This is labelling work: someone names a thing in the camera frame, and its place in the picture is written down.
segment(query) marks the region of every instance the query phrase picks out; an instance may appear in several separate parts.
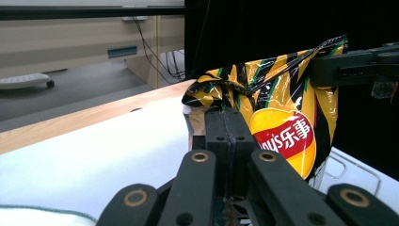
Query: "lay's chip bag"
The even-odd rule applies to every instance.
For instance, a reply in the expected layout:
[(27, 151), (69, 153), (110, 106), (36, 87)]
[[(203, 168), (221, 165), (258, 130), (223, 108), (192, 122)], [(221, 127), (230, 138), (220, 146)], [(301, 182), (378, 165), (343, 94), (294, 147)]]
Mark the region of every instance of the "lay's chip bag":
[(340, 36), (310, 50), (206, 72), (182, 99), (190, 135), (205, 135), (209, 108), (235, 108), (262, 149), (279, 152), (318, 188), (336, 127), (338, 88), (312, 87), (306, 69), (314, 57), (346, 51), (347, 38)]

